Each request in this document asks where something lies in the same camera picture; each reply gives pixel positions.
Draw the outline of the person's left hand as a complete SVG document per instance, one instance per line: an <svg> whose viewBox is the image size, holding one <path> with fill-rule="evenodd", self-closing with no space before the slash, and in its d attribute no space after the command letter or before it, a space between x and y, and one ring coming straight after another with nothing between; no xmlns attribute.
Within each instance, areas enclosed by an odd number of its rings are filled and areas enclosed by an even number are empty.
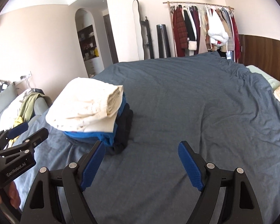
<svg viewBox="0 0 280 224"><path fill-rule="evenodd" d="M16 184L15 184L14 181L12 181L9 184L7 195L9 196L9 200L10 200L11 205L15 209L18 209L20 207L20 204L21 204L21 199L20 199Z"/></svg>

